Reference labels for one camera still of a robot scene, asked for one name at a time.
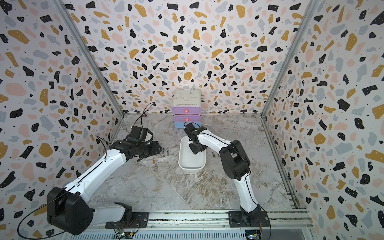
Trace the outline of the white plastic storage tray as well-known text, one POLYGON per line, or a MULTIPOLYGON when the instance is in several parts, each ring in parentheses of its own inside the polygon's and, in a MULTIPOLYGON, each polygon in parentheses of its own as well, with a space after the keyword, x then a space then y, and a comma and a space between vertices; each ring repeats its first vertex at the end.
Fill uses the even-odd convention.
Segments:
POLYGON ((197 173, 206 165, 206 151, 194 154, 189 146, 190 143, 192 142, 187 136, 181 139, 178 163, 184 172, 197 173))

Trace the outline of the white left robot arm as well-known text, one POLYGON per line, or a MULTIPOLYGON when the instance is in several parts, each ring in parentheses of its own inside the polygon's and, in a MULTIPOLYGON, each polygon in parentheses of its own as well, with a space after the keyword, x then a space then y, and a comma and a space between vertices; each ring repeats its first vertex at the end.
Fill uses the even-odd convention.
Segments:
POLYGON ((100 185, 119 167, 132 158, 140 160, 161 153, 157 141, 134 145, 117 140, 106 153, 80 177, 63 188, 55 187, 48 193, 48 223, 74 236, 89 226, 105 224, 116 228, 134 222, 132 207, 115 202, 109 207, 92 208, 88 201, 100 185))

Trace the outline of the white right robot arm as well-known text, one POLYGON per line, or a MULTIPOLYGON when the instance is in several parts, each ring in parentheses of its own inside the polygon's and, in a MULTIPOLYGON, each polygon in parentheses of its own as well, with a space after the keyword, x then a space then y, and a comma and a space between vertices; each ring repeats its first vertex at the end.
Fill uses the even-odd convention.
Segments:
POLYGON ((262 209, 252 190, 251 162, 242 144, 238 140, 229 141, 220 138, 206 127, 197 128, 192 123, 185 125, 184 130, 191 141, 189 147, 193 154, 210 148, 220 155, 224 172, 234 180, 238 191, 243 222, 248 226, 256 222, 262 209))

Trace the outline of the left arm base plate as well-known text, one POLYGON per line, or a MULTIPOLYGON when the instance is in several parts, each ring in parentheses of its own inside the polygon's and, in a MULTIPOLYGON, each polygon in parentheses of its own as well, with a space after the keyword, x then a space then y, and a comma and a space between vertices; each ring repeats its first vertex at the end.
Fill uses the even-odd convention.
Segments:
POLYGON ((149 220, 149 212, 129 212, 117 222, 108 222, 106 229, 145 229, 149 220))

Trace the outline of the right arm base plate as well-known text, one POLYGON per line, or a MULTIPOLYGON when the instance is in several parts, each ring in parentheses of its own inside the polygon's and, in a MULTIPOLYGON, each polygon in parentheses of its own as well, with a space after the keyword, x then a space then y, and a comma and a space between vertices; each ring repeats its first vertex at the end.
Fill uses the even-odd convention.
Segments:
POLYGON ((265 211, 256 214, 230 211, 228 217, 231 228, 268 228, 271 226, 270 219, 265 211))

